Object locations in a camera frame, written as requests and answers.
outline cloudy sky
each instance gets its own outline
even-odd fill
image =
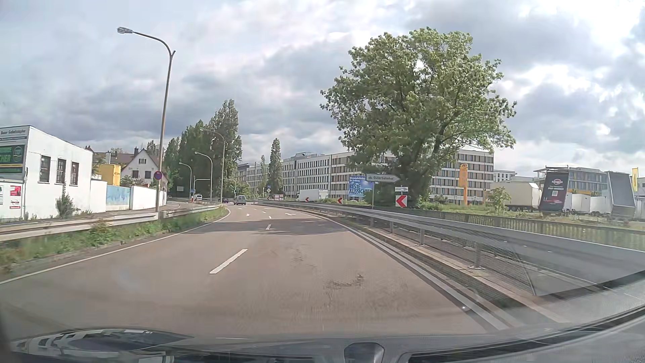
[[[430,26],[474,37],[502,59],[497,88],[518,101],[514,149],[496,168],[544,165],[645,172],[645,12],[629,0],[0,0],[0,125],[31,124],[94,150],[166,137],[239,111],[244,161],[343,151],[319,94],[347,50],[383,32]]]

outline windshield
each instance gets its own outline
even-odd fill
[[[3,1],[7,349],[431,363],[636,324],[644,30],[632,0]]]

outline yellow building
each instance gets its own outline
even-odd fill
[[[108,182],[108,185],[121,185],[121,166],[116,164],[100,164],[99,172],[101,180]]]

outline car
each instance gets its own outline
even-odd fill
[[[236,196],[235,199],[233,200],[233,204],[235,204],[235,205],[240,205],[240,204],[246,205],[246,197],[243,196],[243,195]]]

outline direction sign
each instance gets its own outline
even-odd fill
[[[396,183],[401,180],[396,175],[392,174],[365,174],[365,180],[369,182],[384,182],[384,183]]]
[[[405,208],[408,206],[407,195],[397,195],[397,198],[395,201],[397,202],[397,207]]]

